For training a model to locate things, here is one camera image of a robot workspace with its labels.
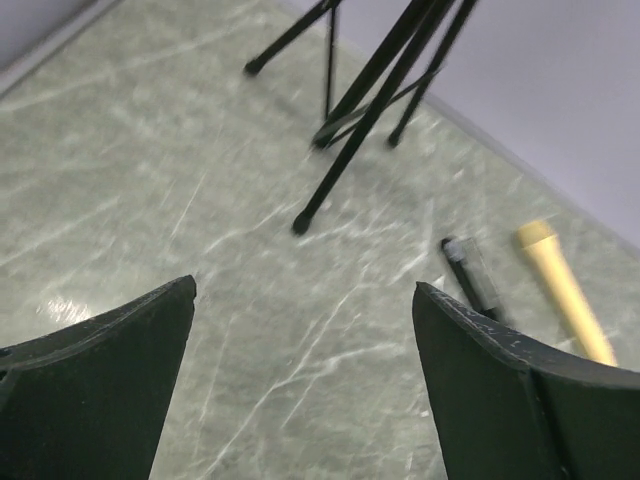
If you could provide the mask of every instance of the black tripod leg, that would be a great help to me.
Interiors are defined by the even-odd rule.
[[[415,33],[420,21],[425,17],[428,7],[435,1],[437,0],[411,1],[318,132],[323,131],[325,127],[348,115],[358,107],[358,104],[382,76],[398,52],[402,50],[402,47],[407,44]],[[333,138],[331,133],[316,134],[313,137],[313,145],[318,148],[325,148],[331,138]]]
[[[409,70],[411,70],[413,64],[418,60],[418,57],[420,57],[425,45],[433,36],[447,11],[451,8],[453,1],[454,0],[436,0],[432,4],[429,13],[420,23],[416,34],[380,88],[380,92],[371,102],[367,113],[364,114],[358,123],[358,127],[351,137],[349,137],[349,140],[347,140],[347,143],[338,154],[329,172],[320,183],[320,186],[311,197],[311,200],[309,200],[305,209],[296,217],[292,225],[293,233],[303,235],[309,229],[311,221],[322,205],[322,202],[327,198],[327,195],[331,192],[340,175],[342,175],[342,172],[347,168],[347,165],[349,165],[349,162],[360,148],[360,145],[362,145],[362,142],[364,142],[364,139],[373,128],[373,125],[382,115],[389,100],[391,100],[409,73]]]
[[[454,42],[456,41],[456,38],[458,37],[460,30],[462,30],[462,27],[464,26],[465,22],[469,18],[469,15],[471,14],[471,11],[473,10],[473,7],[475,6],[476,3],[477,3],[477,0],[464,0],[462,2],[462,5],[460,5],[458,13],[456,13],[455,18],[451,22],[451,26],[447,30],[447,33],[442,39],[442,42],[440,42],[440,46],[438,47],[438,50],[436,50],[436,53],[434,54],[433,59],[431,60],[431,63],[429,63],[429,67],[427,68],[427,75],[425,75],[424,81],[416,89],[415,93],[413,94],[413,97],[411,98],[411,101],[409,102],[409,105],[407,106],[407,109],[404,111],[404,114],[402,115],[402,118],[398,123],[398,126],[391,133],[391,135],[389,135],[389,138],[387,139],[387,143],[389,144],[390,147],[395,148],[400,144],[400,140],[402,139],[402,134],[404,133],[404,129],[407,127],[407,125],[411,121],[411,118],[413,117],[413,114],[418,108],[418,105],[422,101],[422,98],[424,97],[425,93],[427,93],[427,89],[429,88],[429,86],[431,85],[431,82],[435,78],[436,72],[438,72],[438,70],[442,68],[442,63],[444,62],[444,59],[447,57],[449,50],[451,49]]]
[[[324,119],[331,113],[333,105],[333,80],[335,76],[336,34],[338,31],[338,5],[331,8],[327,29],[327,85],[324,101]]]
[[[307,31],[309,27],[316,23],[330,9],[337,7],[341,1],[342,0],[320,0],[311,10],[305,13],[300,20],[294,23],[289,30],[284,32],[280,38],[269,45],[264,52],[249,61],[249,63],[244,66],[245,73],[256,76],[267,62]]]
[[[418,80],[416,80],[415,82],[410,84],[408,87],[406,87],[403,90],[400,90],[398,93],[396,93],[393,96],[393,98],[389,101],[389,105],[387,105],[387,108],[389,106],[391,106],[392,104],[396,103],[398,100],[402,100],[404,97],[409,95],[411,92],[415,91],[415,89],[418,88],[420,86],[420,84],[422,84],[422,82],[425,81],[427,76],[430,76],[430,75],[435,76],[438,73],[440,73],[439,70],[436,70],[435,72],[428,72],[427,71],[424,74],[422,74],[420,76],[420,78],[418,78]],[[344,137],[346,137],[351,132],[353,132],[356,129],[356,127],[358,126],[358,124],[354,123],[353,125],[351,125],[350,127],[346,128],[345,130],[342,130],[339,134],[337,132],[342,127],[344,127],[345,125],[350,124],[351,122],[357,120],[359,117],[361,117],[362,115],[367,113],[367,109],[369,108],[369,105],[370,105],[370,103],[366,103],[366,104],[362,105],[361,107],[358,107],[356,110],[354,110],[350,114],[345,115],[344,117],[342,117],[340,120],[336,121],[335,123],[332,123],[331,125],[328,125],[327,127],[323,128],[321,130],[322,133],[318,133],[318,136],[325,135],[327,133],[334,134],[335,137],[333,137],[331,139],[331,141],[329,142],[329,146],[338,143]]]

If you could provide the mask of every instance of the baseboard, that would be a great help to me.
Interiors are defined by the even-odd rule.
[[[119,1],[97,0],[49,35],[36,48],[14,62],[7,70],[0,72],[0,98]]]

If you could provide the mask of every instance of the tripod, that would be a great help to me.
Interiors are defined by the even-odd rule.
[[[334,52],[337,32],[338,8],[342,0],[321,0],[303,15],[280,38],[245,65],[245,73],[250,76],[257,75],[260,70],[287,45],[311,27],[316,21],[329,13],[329,25],[327,35],[327,73],[324,115],[325,120],[318,132],[313,137],[313,145],[317,148],[328,148],[342,138],[349,137],[344,147],[336,157],[315,193],[307,203],[304,210],[296,217],[292,225],[292,231],[296,235],[304,235],[313,217],[327,198],[336,182],[355,156],[365,138],[378,121],[384,110],[392,103],[400,100],[414,91],[413,97],[407,106],[398,126],[390,134],[387,144],[396,147],[402,139],[404,130],[413,117],[420,101],[423,99],[431,82],[442,69],[444,60],[453,46],[458,34],[462,30],[466,20],[471,14],[477,0],[462,0],[458,11],[440,45],[438,46],[426,72],[404,90],[396,93],[402,85],[407,74],[420,57],[435,31],[444,20],[447,13],[453,7],[455,0],[411,0],[395,25],[380,43],[375,53],[371,56],[358,77],[353,81],[347,92],[338,104],[332,108],[333,78],[334,78]],[[373,88],[378,79],[393,59],[402,51],[395,66],[383,82],[378,94],[373,100],[358,108],[364,97]],[[339,130],[350,122],[357,120],[353,125],[338,134]]]

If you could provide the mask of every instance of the tripod foot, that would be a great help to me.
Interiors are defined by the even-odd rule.
[[[387,138],[387,146],[389,148],[396,148],[400,145],[400,140],[402,140],[402,134],[400,132],[394,131]]]
[[[255,77],[260,73],[263,67],[264,67],[264,64],[261,62],[258,62],[257,59],[254,58],[244,66],[244,73],[249,77]]]
[[[313,140],[311,140],[311,146],[316,150],[326,150],[327,148],[329,148],[330,142],[331,142],[331,139],[327,140],[324,137],[319,137],[319,138],[314,137]]]
[[[310,216],[306,212],[300,213],[300,215],[298,215],[293,221],[293,225],[291,225],[291,231],[296,237],[301,237],[302,235],[307,233],[307,230],[309,230],[312,220],[313,216]]]

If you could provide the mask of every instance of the marble floor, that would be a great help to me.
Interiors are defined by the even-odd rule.
[[[254,80],[292,21],[270,0],[129,0],[0,102],[2,344],[179,275],[196,316],[153,479],[444,479],[411,321],[415,281],[459,296],[437,243],[473,236],[517,327],[572,339],[513,245],[546,218],[640,369],[640,262],[436,112],[385,114],[309,234],[323,40]],[[344,90],[363,59],[340,53]]]

